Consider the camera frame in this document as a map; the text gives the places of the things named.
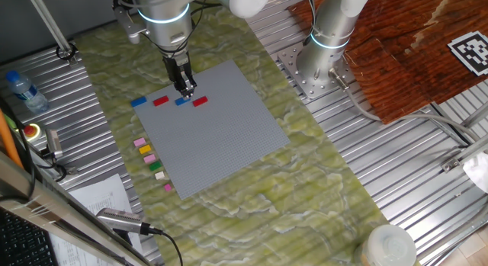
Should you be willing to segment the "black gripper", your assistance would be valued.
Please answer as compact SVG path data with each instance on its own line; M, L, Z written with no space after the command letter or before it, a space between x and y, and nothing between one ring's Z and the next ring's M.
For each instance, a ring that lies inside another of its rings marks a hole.
M163 62L175 89L183 98L192 97L197 83L191 76L190 56L188 52L179 53L175 56L163 56Z

